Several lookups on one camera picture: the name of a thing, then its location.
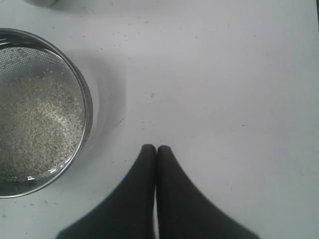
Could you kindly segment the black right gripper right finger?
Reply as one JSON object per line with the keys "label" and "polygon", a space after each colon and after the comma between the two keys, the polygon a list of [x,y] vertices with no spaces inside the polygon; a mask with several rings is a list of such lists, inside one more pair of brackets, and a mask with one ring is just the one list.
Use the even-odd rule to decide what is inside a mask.
{"label": "black right gripper right finger", "polygon": [[161,239],[256,239],[192,183],[168,146],[158,148],[157,211]]}

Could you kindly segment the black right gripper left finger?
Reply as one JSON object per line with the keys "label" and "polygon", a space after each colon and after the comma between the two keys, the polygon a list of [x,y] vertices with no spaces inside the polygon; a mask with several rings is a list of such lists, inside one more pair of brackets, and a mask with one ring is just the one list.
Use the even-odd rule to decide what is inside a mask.
{"label": "black right gripper left finger", "polygon": [[64,229],[59,239],[153,239],[156,148],[142,146],[116,189],[93,211]]}

